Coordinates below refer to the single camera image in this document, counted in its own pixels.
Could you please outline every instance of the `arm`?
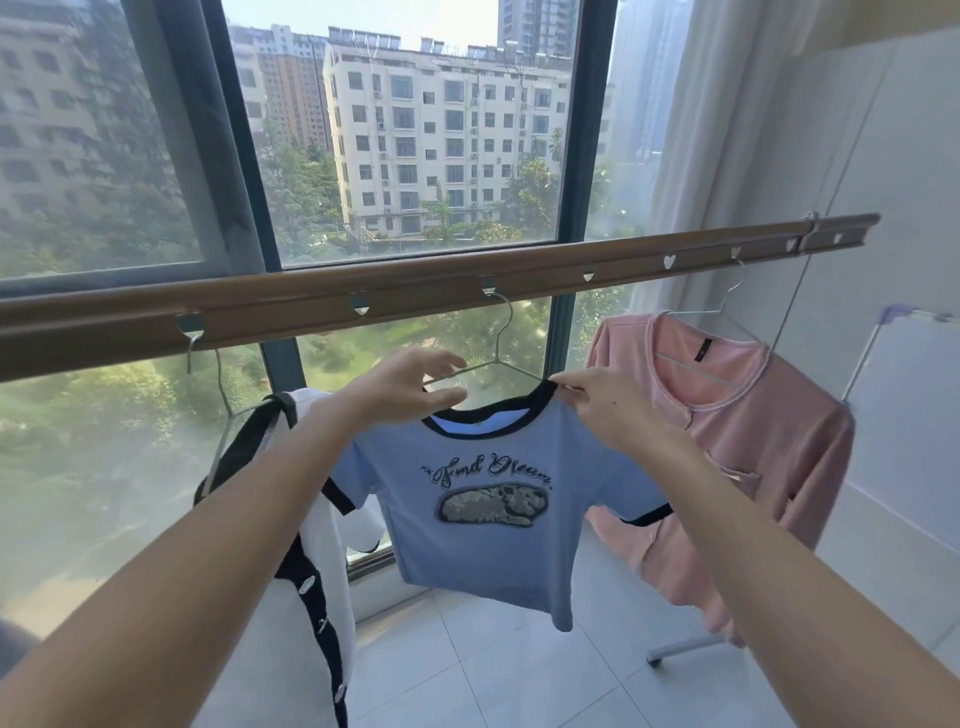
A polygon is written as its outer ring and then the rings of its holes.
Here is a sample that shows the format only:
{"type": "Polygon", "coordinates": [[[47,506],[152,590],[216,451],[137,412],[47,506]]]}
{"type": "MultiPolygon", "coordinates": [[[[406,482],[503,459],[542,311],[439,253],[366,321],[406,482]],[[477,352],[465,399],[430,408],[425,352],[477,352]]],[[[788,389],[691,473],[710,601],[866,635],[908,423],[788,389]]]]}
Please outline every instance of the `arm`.
{"type": "Polygon", "coordinates": [[[657,480],[798,726],[960,725],[960,680],[764,516],[632,379],[553,378],[598,438],[657,480]]]}
{"type": "Polygon", "coordinates": [[[462,401],[407,350],[311,409],[118,571],[0,682],[0,725],[186,726],[204,703],[341,450],[368,426],[462,401]]]}

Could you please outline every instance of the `pink top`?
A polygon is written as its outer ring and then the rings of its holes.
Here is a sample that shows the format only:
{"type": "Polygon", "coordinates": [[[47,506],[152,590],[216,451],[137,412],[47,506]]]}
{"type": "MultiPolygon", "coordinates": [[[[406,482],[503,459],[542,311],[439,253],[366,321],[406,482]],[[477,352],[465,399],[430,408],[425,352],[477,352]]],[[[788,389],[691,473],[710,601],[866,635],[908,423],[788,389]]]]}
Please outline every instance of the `pink top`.
{"type": "MultiPolygon", "coordinates": [[[[850,459],[853,419],[770,347],[704,334],[675,316],[614,316],[597,330],[588,366],[634,376],[660,413],[697,444],[800,541],[814,548],[827,523],[850,459]],[[698,363],[705,339],[712,339],[698,363]],[[700,376],[662,353],[733,385],[700,376]]],[[[711,632],[730,615],[676,516],[648,527],[622,522],[601,506],[587,519],[607,547],[674,604],[704,612],[711,632]]]]}

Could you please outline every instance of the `tile floor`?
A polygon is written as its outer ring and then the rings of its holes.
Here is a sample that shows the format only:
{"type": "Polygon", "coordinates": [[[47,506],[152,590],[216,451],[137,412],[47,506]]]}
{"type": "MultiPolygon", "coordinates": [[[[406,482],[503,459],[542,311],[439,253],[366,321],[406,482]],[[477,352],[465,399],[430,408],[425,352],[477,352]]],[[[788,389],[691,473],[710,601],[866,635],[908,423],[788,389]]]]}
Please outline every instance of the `tile floor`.
{"type": "Polygon", "coordinates": [[[356,728],[743,728],[745,655],[727,645],[664,660],[646,651],[702,634],[584,527],[573,631],[507,604],[431,591],[358,625],[347,702],[356,728]]]}

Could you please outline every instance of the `wire hanger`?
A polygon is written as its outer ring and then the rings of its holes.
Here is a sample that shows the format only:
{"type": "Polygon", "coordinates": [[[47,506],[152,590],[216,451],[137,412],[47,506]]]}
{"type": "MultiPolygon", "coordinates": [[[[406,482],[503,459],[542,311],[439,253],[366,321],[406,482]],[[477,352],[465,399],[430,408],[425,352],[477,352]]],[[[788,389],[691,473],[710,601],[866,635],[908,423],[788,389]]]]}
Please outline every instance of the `wire hanger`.
{"type": "MultiPolygon", "coordinates": [[[[199,314],[185,314],[177,318],[177,328],[180,329],[183,335],[186,336],[190,342],[186,348],[186,372],[188,375],[192,375],[193,348],[194,345],[204,335],[204,322],[199,314]]],[[[224,389],[224,365],[220,359],[220,350],[214,349],[213,353],[217,357],[217,389],[220,391],[220,399],[224,402],[224,409],[227,410],[227,422],[224,424],[224,431],[220,435],[220,442],[217,444],[216,453],[213,455],[213,463],[210,465],[210,470],[207,473],[206,480],[204,480],[204,486],[200,491],[201,497],[207,497],[210,495],[210,488],[213,485],[213,477],[217,474],[217,468],[220,466],[220,458],[224,455],[224,450],[227,447],[227,437],[230,435],[230,429],[233,427],[234,421],[240,415],[246,414],[247,412],[253,412],[254,409],[259,409],[260,407],[264,407],[271,403],[270,400],[264,400],[251,407],[245,407],[244,409],[234,412],[233,408],[230,406],[230,400],[227,397],[227,391],[224,389]]]]}
{"type": "Polygon", "coordinates": [[[522,375],[531,376],[537,381],[542,381],[543,379],[542,376],[535,375],[532,372],[528,372],[525,369],[521,369],[520,367],[511,364],[509,361],[504,361],[503,359],[500,358],[500,334],[502,334],[505,330],[507,330],[507,327],[510,325],[510,323],[514,319],[514,305],[511,303],[510,299],[508,299],[502,293],[496,292],[496,285],[493,282],[492,277],[484,276],[480,279],[480,283],[483,286],[483,292],[485,296],[487,296],[488,298],[498,298],[500,299],[500,301],[502,301],[503,303],[505,303],[507,306],[510,307],[510,316],[507,319],[507,323],[504,324],[502,327],[500,327],[500,331],[496,333],[496,341],[494,342],[494,345],[493,345],[493,359],[482,362],[480,364],[474,364],[473,366],[470,366],[470,367],[465,367],[464,369],[458,369],[456,372],[454,372],[451,375],[437,376],[433,379],[428,379],[423,384],[433,384],[434,382],[443,381],[444,379],[450,379],[455,376],[465,374],[467,372],[475,372],[478,369],[484,369],[485,367],[489,367],[493,364],[500,364],[504,367],[507,367],[508,369],[514,370],[515,372],[520,372],[522,375]]]}
{"type": "MultiPolygon", "coordinates": [[[[736,319],[733,318],[733,316],[731,316],[731,315],[730,315],[729,313],[727,313],[727,311],[726,311],[727,298],[730,297],[730,293],[732,293],[732,292],[735,291],[737,288],[739,288],[741,285],[743,285],[744,283],[747,282],[747,265],[746,265],[746,263],[744,263],[744,262],[740,259],[739,256],[740,256],[740,248],[739,248],[739,246],[737,246],[737,247],[735,247],[735,248],[733,248],[733,249],[731,250],[730,257],[731,257],[732,260],[734,260],[734,261],[736,261],[737,263],[739,263],[740,268],[741,268],[741,272],[743,273],[743,277],[740,279],[740,281],[738,281],[737,283],[735,283],[734,285],[732,285],[730,288],[727,289],[727,292],[726,292],[726,293],[724,294],[724,296],[723,296],[723,300],[720,302],[720,307],[719,307],[719,308],[714,308],[714,309],[709,310],[709,311],[664,311],[664,315],[666,315],[666,316],[690,316],[690,315],[705,316],[705,315],[708,315],[708,314],[717,314],[717,315],[722,316],[723,318],[725,318],[727,321],[729,321],[731,324],[733,324],[737,329],[739,329],[739,330],[742,331],[743,333],[747,334],[747,336],[749,336],[752,341],[759,342],[759,339],[756,338],[756,336],[754,336],[752,333],[750,333],[750,331],[749,331],[746,327],[744,327],[742,324],[740,324],[736,319]]],[[[657,356],[657,357],[660,358],[660,359],[666,359],[666,360],[669,361],[670,363],[676,364],[678,367],[682,367],[682,368],[684,368],[684,369],[688,369],[688,370],[691,371],[691,372],[696,372],[698,375],[700,375],[700,376],[702,376],[702,377],[704,377],[704,378],[711,379],[712,381],[715,381],[715,382],[718,382],[719,384],[723,384],[723,385],[725,385],[725,386],[731,387],[732,389],[735,389],[737,386],[739,386],[739,385],[734,384],[734,383],[732,383],[732,382],[728,382],[728,381],[726,381],[725,379],[721,379],[719,376],[714,376],[714,375],[712,375],[712,374],[710,374],[710,373],[708,373],[708,372],[704,372],[704,371],[702,371],[702,370],[700,370],[700,369],[698,369],[698,368],[696,368],[696,367],[691,367],[689,364],[686,364],[686,363],[684,363],[684,362],[682,362],[682,361],[679,361],[679,360],[673,358],[672,356],[668,356],[668,355],[666,355],[665,353],[656,352],[656,353],[655,353],[655,356],[657,356]]]]}

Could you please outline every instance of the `graphic print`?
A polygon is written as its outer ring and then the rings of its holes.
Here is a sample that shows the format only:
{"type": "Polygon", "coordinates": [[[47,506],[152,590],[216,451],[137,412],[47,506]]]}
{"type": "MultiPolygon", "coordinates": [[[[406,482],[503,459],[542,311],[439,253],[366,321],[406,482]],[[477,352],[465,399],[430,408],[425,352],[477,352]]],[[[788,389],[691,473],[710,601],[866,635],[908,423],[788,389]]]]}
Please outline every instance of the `graphic print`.
{"type": "Polygon", "coordinates": [[[529,528],[549,504],[549,491],[524,483],[497,483],[451,491],[437,518],[447,523],[504,523],[529,528]]]}

